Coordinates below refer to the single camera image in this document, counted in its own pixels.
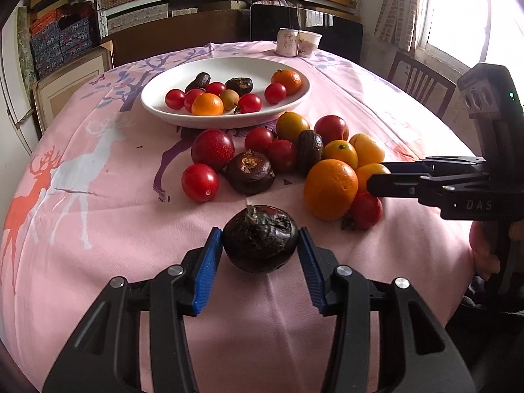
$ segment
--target metal screw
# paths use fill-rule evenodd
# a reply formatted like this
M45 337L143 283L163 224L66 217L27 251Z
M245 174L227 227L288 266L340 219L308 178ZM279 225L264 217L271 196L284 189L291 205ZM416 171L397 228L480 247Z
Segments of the metal screw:
M405 290L409 286L409 281L406 278L395 279L395 285Z
M180 276L184 273L184 268L180 265L174 265L167 269L167 273L169 273L171 276Z
M113 288L120 288L123 287L125 283L126 281L124 278L122 278L121 276L117 276L116 278L112 278L109 285L111 285Z
M336 272L340 276L350 276L353 273L353 270L351 270L351 267L349 266L338 266Z

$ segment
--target patterned curtain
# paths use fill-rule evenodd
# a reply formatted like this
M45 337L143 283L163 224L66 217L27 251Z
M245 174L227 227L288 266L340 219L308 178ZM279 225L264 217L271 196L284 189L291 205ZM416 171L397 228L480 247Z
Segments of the patterned curtain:
M375 35L407 52L415 50L418 0L384 0Z

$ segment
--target deer print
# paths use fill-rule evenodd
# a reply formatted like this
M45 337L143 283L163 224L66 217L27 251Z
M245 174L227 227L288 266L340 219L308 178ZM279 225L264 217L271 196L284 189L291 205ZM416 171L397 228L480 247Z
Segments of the deer print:
M93 122L90 122L85 127L85 131L100 138L93 152L65 161L54 173L51 186L42 203L53 194L61 192L65 192L66 197L69 195L69 199L51 233L49 239L51 245L54 244L54 236L62 218L69 212L73 203L78 200L80 203L80 219L82 221L81 239L84 249L92 248L87 236L87 212L89 211L87 195L90 194L89 185L100 175L106 165L111 152L111 144L115 140L123 140L125 138L120 132L120 128L128 127L129 125L129 120L126 118L117 119L117 114L105 119L98 128L94 128Z
M4 266L4 259L7 254L7 247L11 244L11 268L12 268L12 287L13 292L16 284L16 270L15 270L15 257L16 257L16 240L18 237L18 231L24 224L27 216L36 211L38 201L40 200L40 194L42 191L49 189L51 184L51 171L58 168L61 165L62 156L59 152L54 155L54 146L46 152L44 157L40 159L40 166L38 169L33 168L33 158L29 164L29 172L35 177L35 183L33 184L31 191L28 195L15 197L9 209L7 210L7 216L4 221L4 232L9 231L5 241L4 250L2 252L2 261L0 262L0 286L2 285L2 268Z

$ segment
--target pink tablecloth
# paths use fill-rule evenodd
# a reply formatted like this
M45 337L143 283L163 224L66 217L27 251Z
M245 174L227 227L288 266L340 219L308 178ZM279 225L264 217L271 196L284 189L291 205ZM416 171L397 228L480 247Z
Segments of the pink tablecloth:
M370 279L407 277L442 323L453 313L473 273L470 223L443 221L415 200L387 199L379 225L343 232L339 223L307 213L293 176L277 177L270 191L251 198L225 181L204 205L183 194L191 135L146 112L137 96L158 73L206 57L250 56L296 67L312 84L297 112L312 125L340 115L351 134L384 142L387 160L472 155L425 107L358 65L325 52L283 59L273 48L209 44L116 68L77 91L40 141L7 215L0 271L7 347L38 388L109 279L153 277L246 204L289 212L317 244ZM230 134L241 150L245 131ZM311 306L296 256L264 276L242 273L223 258L208 307L186 325L201 392L320 391L332 319ZM143 388L151 391L147 371Z

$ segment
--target white plate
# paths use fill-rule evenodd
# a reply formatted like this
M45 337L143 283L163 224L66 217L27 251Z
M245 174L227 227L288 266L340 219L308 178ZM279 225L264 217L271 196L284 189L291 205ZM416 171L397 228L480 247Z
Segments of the white plate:
M302 87L293 96L286 97L277 105L270 105L264 99L264 90L271 82L271 76L279 69L293 69L302 79ZM233 114L232 111L223 115L198 116L191 115L185 109L173 111L164 101L166 93L179 88L185 90L190 82L201 72L211 75L211 82L225 83L231 78L248 77L253 80L252 93L262 100L262 110L251 114ZM283 63L253 57L213 57L176 66L162 72L153 78L143 88L141 100L144 107L164 121L189 128L242 128L262 124L277 118L285 111L295 109L311 92L308 78Z

